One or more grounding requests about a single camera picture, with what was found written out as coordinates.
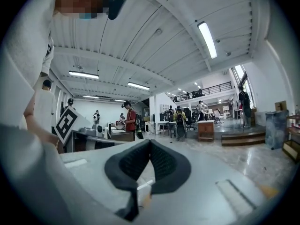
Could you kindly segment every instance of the sticker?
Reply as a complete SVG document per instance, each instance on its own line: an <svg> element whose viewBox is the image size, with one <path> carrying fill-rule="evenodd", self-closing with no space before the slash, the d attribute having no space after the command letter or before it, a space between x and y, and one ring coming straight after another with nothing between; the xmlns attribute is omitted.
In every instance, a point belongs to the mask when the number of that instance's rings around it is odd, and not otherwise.
<svg viewBox="0 0 300 225"><path fill-rule="evenodd" d="M63 144L65 144L65 141L68 139L72 131L72 125L77 118L78 116L74 113L74 110L68 107L57 123L55 130Z"/></svg>

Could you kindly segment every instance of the office chair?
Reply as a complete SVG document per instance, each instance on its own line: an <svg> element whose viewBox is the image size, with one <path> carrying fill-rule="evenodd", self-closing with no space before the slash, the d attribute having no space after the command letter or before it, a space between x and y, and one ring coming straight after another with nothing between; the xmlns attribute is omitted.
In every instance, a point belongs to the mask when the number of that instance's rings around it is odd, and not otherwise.
<svg viewBox="0 0 300 225"><path fill-rule="evenodd" d="M224 121L222 121L221 119L220 119L220 113L219 113L219 111L218 110L216 110L215 112L214 112L214 114L215 114L215 123L224 123Z"/></svg>
<svg viewBox="0 0 300 225"><path fill-rule="evenodd" d="M186 117L187 117L187 121L186 121L187 129L191 129L192 128L192 129L196 130L197 128L194 127L194 126L192 126L193 120L192 120L192 113L191 113L190 109L185 108L184 109L184 113L186 114Z"/></svg>

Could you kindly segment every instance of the window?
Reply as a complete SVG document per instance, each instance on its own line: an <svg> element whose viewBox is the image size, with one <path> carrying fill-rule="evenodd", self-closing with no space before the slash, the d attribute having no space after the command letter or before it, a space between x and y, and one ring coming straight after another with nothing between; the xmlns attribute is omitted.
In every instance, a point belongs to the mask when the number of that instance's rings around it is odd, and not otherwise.
<svg viewBox="0 0 300 225"><path fill-rule="evenodd" d="M233 75L238 86L243 86L244 91L249 95L251 109L255 106L254 97L250 88L250 82L243 65L238 65L232 68Z"/></svg>

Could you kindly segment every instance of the step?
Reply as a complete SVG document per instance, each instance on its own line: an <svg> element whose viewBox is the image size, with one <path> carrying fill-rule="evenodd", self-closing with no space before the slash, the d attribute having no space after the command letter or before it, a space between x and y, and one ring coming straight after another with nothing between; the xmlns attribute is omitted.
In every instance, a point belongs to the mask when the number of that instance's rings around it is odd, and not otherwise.
<svg viewBox="0 0 300 225"><path fill-rule="evenodd" d="M259 137L265 136L266 132L252 132L252 133L241 133L241 134L223 134L222 140L233 140L233 139L242 139L242 138L251 138L251 137Z"/></svg>
<svg viewBox="0 0 300 225"><path fill-rule="evenodd" d="M250 137L242 139L231 139L231 140L222 140L222 146L247 146L265 143L265 136L260 137Z"/></svg>

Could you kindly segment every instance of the ceiling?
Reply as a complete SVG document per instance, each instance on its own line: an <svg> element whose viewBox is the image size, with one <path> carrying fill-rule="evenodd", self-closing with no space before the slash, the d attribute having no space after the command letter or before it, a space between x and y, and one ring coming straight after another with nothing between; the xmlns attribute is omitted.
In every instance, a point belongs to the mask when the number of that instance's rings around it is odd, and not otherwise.
<svg viewBox="0 0 300 225"><path fill-rule="evenodd" d="M250 0L127 0L115 20L105 14L91 20L57 15L51 70L76 97L141 101L250 59L251 11ZM200 22L212 34L214 59ZM99 79L72 77L69 70ZM129 87L129 81L150 90Z"/></svg>

